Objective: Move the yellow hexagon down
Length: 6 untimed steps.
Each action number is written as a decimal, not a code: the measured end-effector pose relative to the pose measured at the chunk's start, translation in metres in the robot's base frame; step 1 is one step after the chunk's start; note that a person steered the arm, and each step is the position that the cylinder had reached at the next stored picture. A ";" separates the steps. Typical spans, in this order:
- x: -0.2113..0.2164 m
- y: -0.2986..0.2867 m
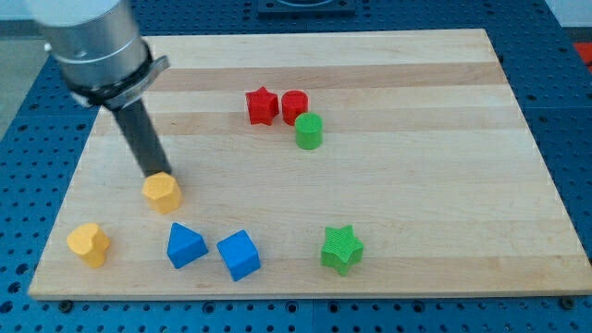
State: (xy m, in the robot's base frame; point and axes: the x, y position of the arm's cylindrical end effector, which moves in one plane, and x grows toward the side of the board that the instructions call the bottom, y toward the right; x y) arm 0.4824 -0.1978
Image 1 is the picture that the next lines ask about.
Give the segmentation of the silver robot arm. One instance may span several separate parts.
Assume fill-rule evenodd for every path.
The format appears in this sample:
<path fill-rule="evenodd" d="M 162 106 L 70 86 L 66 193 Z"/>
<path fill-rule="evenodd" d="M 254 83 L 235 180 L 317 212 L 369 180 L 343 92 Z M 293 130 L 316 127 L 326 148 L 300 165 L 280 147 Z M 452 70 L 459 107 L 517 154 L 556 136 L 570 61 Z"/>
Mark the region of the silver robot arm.
<path fill-rule="evenodd" d="M 27 0 L 25 6 L 82 105 L 125 108 L 169 67 L 166 56 L 153 58 L 129 0 Z"/>

